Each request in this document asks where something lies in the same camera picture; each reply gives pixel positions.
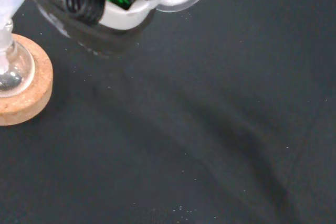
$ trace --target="black tablecloth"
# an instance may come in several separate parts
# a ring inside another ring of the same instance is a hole
[[[0,129],[0,223],[335,223],[335,10],[201,0],[104,58],[27,0],[54,90]]]

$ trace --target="black fabric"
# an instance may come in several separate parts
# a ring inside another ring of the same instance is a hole
[[[334,0],[201,0],[123,57],[89,54],[28,0],[52,99],[0,129],[0,223],[336,221]]]

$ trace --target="cork stand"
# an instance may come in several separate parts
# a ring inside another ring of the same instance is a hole
[[[0,98],[0,126],[20,124],[39,114],[52,92],[53,67],[46,52],[32,40],[13,34],[13,39],[32,55],[35,73],[31,84],[21,93]]]

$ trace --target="dark surface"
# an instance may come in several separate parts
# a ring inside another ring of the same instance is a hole
[[[0,130],[0,223],[335,223],[335,16],[202,0],[106,59],[28,0],[15,32],[49,54],[54,92]]]

